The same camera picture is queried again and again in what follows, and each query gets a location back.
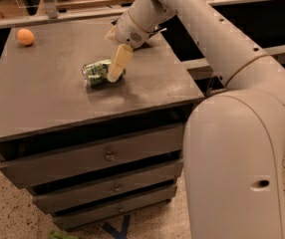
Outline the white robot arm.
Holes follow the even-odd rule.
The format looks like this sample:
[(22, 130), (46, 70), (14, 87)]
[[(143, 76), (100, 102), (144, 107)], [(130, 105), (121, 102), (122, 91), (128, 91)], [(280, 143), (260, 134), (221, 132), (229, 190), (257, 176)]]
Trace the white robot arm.
[(177, 17), (225, 91), (183, 137), (192, 239), (285, 239), (285, 69), (204, 0), (136, 0), (109, 32), (115, 82), (154, 27)]

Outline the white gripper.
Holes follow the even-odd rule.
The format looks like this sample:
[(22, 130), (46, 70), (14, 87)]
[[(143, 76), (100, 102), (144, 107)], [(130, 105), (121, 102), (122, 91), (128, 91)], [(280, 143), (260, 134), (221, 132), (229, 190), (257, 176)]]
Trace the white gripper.
[(106, 33), (106, 41), (121, 43), (115, 48), (111, 57), (107, 74), (109, 82), (114, 83), (119, 79), (134, 55), (133, 49), (137, 49), (145, 43), (152, 28), (153, 23), (149, 18), (135, 15), (128, 10), (119, 18), (116, 27)]

